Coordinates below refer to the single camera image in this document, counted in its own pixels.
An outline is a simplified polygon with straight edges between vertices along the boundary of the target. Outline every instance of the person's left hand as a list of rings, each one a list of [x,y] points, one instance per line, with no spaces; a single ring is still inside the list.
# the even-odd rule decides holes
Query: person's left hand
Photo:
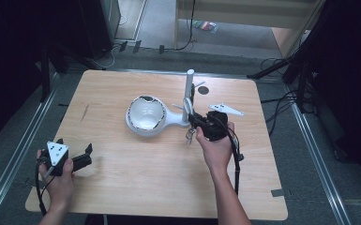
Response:
[[[41,150],[38,150],[37,158],[40,157],[41,153]],[[64,214],[67,213],[74,190],[73,180],[75,178],[75,174],[72,173],[73,166],[72,158],[68,158],[63,166],[63,174],[61,176],[54,177],[54,179],[53,176],[48,176],[46,179],[43,179],[48,170],[45,164],[41,164],[39,166],[39,173],[42,176],[45,185],[51,181],[46,188],[49,192],[49,196],[51,197],[51,205],[48,210],[49,213],[52,211]]]

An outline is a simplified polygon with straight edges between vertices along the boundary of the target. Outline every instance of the gray carpet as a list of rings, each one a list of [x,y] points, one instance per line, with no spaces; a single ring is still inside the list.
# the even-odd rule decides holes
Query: gray carpet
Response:
[[[189,52],[166,52],[158,54],[158,50],[144,50],[133,54],[131,48],[124,52],[115,52],[115,64],[110,70],[141,69],[160,71],[181,71],[194,68],[200,73],[214,73],[218,76],[229,74],[227,77],[245,79],[246,74],[260,71],[261,59],[243,57],[219,56],[212,54]],[[51,141],[60,126],[60,120],[66,112],[66,107],[59,104],[69,104],[76,86],[86,68],[76,62],[70,62],[68,74],[60,75],[56,96],[48,110],[38,133],[31,143],[21,168],[8,190],[6,198],[0,207],[0,224],[36,224],[41,219],[40,213],[30,213],[24,208],[25,200],[33,185],[36,150]],[[264,77],[258,82],[261,99],[280,98],[286,93],[285,85],[279,82],[279,75]],[[40,88],[31,96],[23,107],[12,117],[0,134],[0,174],[7,166],[8,160],[23,135],[32,113],[37,109],[41,95]],[[274,113],[275,103],[263,104],[263,113],[267,118]],[[306,143],[297,125],[292,110],[282,113],[278,117],[276,129],[271,136],[274,155],[278,165],[279,178],[285,191],[289,217],[285,221],[253,221],[253,224],[337,224],[332,209],[328,203],[323,186],[315,171]],[[357,169],[357,165],[344,165],[331,160],[331,151],[326,148],[325,158],[331,170],[337,175],[338,184],[355,184],[355,181],[343,180],[357,178],[342,176],[336,171]],[[343,186],[342,194],[350,199],[355,195],[354,185]],[[348,211],[355,224],[361,224],[361,203],[349,202]],[[69,214],[64,224],[84,224],[86,215]]]

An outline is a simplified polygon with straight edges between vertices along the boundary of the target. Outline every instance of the gray floor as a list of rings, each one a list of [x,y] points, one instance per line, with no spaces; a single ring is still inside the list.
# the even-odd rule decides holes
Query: gray floor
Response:
[[[138,35],[142,45],[148,48],[164,44],[171,48],[173,41],[173,26],[170,20],[162,20],[154,13],[158,5],[171,8],[173,1],[148,0],[143,16],[142,26]],[[162,15],[171,13],[162,10]],[[201,31],[198,42],[192,49],[184,52],[166,52],[158,54],[157,50],[143,50],[132,53],[128,48],[124,52],[114,51],[115,58],[110,70],[116,69],[141,69],[183,72],[195,68],[197,72],[205,75],[223,76],[229,78],[245,79],[246,74],[261,70],[261,62],[265,58],[278,58],[280,53],[276,48],[275,40],[269,28],[244,27],[229,24],[219,24],[221,33],[208,34]],[[240,29],[248,30],[242,34]],[[232,37],[232,45],[226,41]],[[112,57],[107,55],[102,63],[111,62]],[[50,141],[58,127],[60,120],[66,112],[66,107],[59,104],[69,104],[82,77],[85,67],[68,60],[71,67],[68,74],[60,74],[59,82],[55,85],[56,94],[52,105],[34,139],[27,149],[18,172],[13,177],[13,182],[8,189],[6,198],[0,205],[0,224],[30,224],[37,223],[40,213],[30,213],[24,209],[30,186],[33,184],[35,167],[35,150],[43,147]],[[286,93],[286,86],[280,81],[280,74],[275,73],[258,81],[258,90],[261,99],[279,98]],[[0,175],[8,165],[20,138],[24,134],[33,113],[38,109],[40,88],[11,118],[0,133]],[[262,105],[264,116],[267,118],[274,113],[275,103]],[[361,224],[361,167],[353,163],[341,163],[335,160],[332,143],[328,140],[318,118],[313,114],[306,114],[309,127],[320,147],[325,165],[333,178],[338,192],[345,203],[346,210],[352,224]],[[292,110],[278,117],[276,130],[271,136],[274,155],[278,165],[279,178],[285,191],[285,199],[289,210],[289,217],[284,221],[253,221],[254,224],[337,224],[336,218],[323,189],[320,176],[311,159],[310,152],[300,127]],[[70,214],[64,224],[83,224],[86,215]]]

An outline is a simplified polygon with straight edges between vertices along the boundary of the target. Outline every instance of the vertical pole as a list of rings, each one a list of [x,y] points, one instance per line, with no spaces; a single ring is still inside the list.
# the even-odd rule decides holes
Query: vertical pole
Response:
[[[194,78],[194,69],[189,69],[187,71],[187,80],[186,80],[186,91],[184,93],[184,98],[189,98],[191,96],[191,86],[192,80]],[[188,122],[188,115],[186,112],[186,106],[183,106],[183,122]]]

